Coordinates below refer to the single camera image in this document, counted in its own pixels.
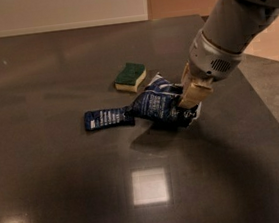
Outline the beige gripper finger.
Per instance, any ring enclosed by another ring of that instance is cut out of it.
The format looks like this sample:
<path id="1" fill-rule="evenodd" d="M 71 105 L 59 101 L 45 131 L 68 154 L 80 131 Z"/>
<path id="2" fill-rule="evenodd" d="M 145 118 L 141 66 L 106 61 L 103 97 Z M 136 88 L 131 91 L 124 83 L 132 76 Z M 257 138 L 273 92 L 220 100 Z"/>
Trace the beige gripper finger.
<path id="1" fill-rule="evenodd" d="M 193 80 L 184 85 L 182 92 L 178 106 L 183 109 L 191 109 L 213 92 L 212 82 L 210 80 Z"/>
<path id="2" fill-rule="evenodd" d="M 191 73 L 190 73 L 190 64 L 186 63 L 185 68 L 183 69 L 182 77 L 181 77 L 181 84 L 183 87 L 183 91 L 186 92 L 188 87 L 191 84 Z"/>

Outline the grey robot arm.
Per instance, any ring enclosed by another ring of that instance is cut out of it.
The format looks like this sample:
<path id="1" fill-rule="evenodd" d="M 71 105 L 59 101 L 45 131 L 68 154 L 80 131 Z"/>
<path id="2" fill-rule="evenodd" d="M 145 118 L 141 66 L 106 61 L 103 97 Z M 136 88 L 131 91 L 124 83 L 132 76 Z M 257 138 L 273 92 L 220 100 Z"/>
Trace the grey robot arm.
<path id="1" fill-rule="evenodd" d="M 217 0 L 191 43 L 179 106 L 191 109 L 240 64 L 251 40 L 279 16 L 279 0 Z"/>

